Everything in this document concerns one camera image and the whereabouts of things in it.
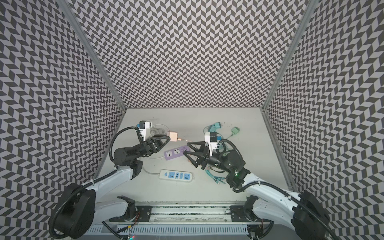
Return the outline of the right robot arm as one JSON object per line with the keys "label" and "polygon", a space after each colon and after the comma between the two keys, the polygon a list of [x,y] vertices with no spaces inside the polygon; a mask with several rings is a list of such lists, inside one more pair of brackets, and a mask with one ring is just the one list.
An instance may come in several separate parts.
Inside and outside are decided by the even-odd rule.
{"label": "right robot arm", "polygon": [[218,168],[227,173],[226,182],[235,193],[247,193],[244,207],[251,221],[269,220],[295,231],[302,240],[324,240],[326,235],[338,239],[329,226],[330,213],[310,192],[301,193],[281,189],[245,168],[245,160],[229,140],[221,140],[225,151],[219,153],[208,142],[188,142],[184,156],[195,168]]}

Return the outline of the pink charger plug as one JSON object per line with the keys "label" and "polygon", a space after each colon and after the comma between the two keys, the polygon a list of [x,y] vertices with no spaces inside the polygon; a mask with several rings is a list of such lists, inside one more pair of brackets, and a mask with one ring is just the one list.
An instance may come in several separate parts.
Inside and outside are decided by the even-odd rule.
{"label": "pink charger plug", "polygon": [[177,142],[178,141],[178,132],[168,131],[167,136],[170,138],[171,142]]}

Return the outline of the purple power strip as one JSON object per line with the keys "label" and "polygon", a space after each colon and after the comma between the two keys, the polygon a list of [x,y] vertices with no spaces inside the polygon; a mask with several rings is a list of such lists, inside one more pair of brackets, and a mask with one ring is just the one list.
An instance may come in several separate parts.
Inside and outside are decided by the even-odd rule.
{"label": "purple power strip", "polygon": [[167,150],[164,152],[164,157],[166,161],[173,160],[184,155],[184,152],[191,151],[191,148],[188,146],[182,146],[175,149]]}

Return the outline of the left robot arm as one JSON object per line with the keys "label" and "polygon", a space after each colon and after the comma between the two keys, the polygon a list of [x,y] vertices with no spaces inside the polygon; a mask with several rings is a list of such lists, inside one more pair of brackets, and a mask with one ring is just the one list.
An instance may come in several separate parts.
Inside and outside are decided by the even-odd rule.
{"label": "left robot arm", "polygon": [[91,226],[102,223],[122,240],[124,237],[114,231],[106,221],[113,218],[136,221],[139,218],[140,212],[135,200],[125,196],[118,196],[116,200],[108,202],[102,202],[101,199],[116,187],[137,177],[143,168],[143,161],[140,159],[158,153],[171,137],[165,134],[144,139],[143,129],[127,127],[116,133],[112,142],[128,130],[136,132],[139,143],[133,147],[110,149],[110,160],[115,165],[112,172],[83,185],[70,184],[65,187],[49,219],[49,234],[53,239],[78,239]]}

